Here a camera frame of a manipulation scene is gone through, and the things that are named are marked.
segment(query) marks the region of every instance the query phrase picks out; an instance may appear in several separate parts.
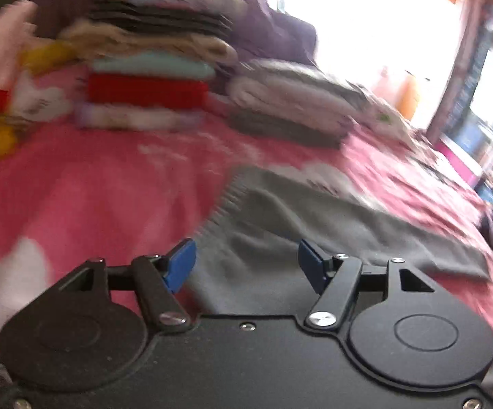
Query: gray cloth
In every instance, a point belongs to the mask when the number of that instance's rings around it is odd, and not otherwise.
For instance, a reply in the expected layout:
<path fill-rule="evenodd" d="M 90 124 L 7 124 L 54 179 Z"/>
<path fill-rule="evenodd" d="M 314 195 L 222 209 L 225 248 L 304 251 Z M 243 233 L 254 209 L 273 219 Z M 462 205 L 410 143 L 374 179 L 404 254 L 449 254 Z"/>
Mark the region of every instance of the gray cloth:
<path fill-rule="evenodd" d="M 326 75 L 313 66 L 282 60 L 254 59 L 241 63 L 237 72 L 262 82 L 269 75 L 300 81 L 337 95 L 358 110 L 363 110 L 368 105 L 368 99 L 359 87 Z"/>
<path fill-rule="evenodd" d="M 488 279 L 484 256 L 456 239 L 246 167 L 195 238 L 189 287 L 210 313 L 304 316 L 317 295 L 298 266 L 302 238 L 366 263 L 385 266 L 403 257 L 426 273 Z"/>
<path fill-rule="evenodd" d="M 352 129 L 350 118 L 343 119 L 343 133 L 333 136 L 302 124 L 273 117 L 250 109 L 235 109 L 228 118 L 228 124 L 239 132 L 255 137 L 272 137 L 289 140 L 309 147 L 339 148 L 341 140 Z"/>

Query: metal bolt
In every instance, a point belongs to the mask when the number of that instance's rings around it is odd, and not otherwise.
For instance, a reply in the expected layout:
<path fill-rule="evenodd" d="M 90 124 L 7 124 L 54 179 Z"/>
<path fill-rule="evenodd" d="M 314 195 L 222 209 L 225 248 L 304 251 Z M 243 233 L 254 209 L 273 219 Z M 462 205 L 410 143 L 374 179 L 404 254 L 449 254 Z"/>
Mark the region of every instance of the metal bolt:
<path fill-rule="evenodd" d="M 14 401 L 14 409 L 32 409 L 32 406 L 27 400 L 18 398 Z"/>
<path fill-rule="evenodd" d="M 326 327 L 335 324 L 338 320 L 335 318 L 334 314 L 330 314 L 329 312 L 314 312 L 308 317 L 309 322 L 314 324 L 315 326 Z"/>
<path fill-rule="evenodd" d="M 239 327 L 242 330 L 246 330 L 247 332 L 252 332 L 253 330 L 256 330 L 256 325 L 254 323 L 241 323 Z"/>
<path fill-rule="evenodd" d="M 466 400 L 463 404 L 463 409 L 482 409 L 483 403 L 477 398 Z"/>
<path fill-rule="evenodd" d="M 187 321 L 188 319 L 179 312 L 164 312 L 159 315 L 159 322 L 165 326 L 180 326 Z"/>

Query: circular cover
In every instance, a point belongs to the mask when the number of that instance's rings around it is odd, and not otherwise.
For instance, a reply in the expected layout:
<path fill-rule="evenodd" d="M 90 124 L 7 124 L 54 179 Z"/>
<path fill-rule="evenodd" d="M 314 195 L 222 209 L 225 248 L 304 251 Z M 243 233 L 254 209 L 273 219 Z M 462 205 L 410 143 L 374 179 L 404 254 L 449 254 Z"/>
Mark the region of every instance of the circular cover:
<path fill-rule="evenodd" d="M 493 361 L 485 321 L 452 300 L 404 298 L 372 306 L 353 321 L 348 342 L 363 363 L 392 381 L 431 388 L 485 372 Z"/>
<path fill-rule="evenodd" d="M 0 334 L 3 364 L 52 391 L 82 391 L 116 378 L 142 352 L 146 327 L 133 311 L 101 300 L 28 306 Z"/>

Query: pink bedspread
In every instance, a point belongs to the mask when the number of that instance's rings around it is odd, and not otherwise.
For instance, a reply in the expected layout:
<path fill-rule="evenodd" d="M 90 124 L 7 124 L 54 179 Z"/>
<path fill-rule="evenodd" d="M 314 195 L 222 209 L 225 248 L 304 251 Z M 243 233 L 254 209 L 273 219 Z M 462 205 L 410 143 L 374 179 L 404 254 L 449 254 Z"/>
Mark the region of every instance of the pink bedspread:
<path fill-rule="evenodd" d="M 0 325 L 87 258 L 125 264 L 191 236 L 235 165 L 314 162 L 342 170 L 390 213 L 479 248 L 493 280 L 493 254 L 476 230 L 484 207 L 476 194 L 446 186 L 361 128 L 337 151 L 241 135 L 215 116 L 189 133 L 78 130 L 66 122 L 43 125 L 0 162 Z M 493 327 L 493 282 L 436 279 Z"/>

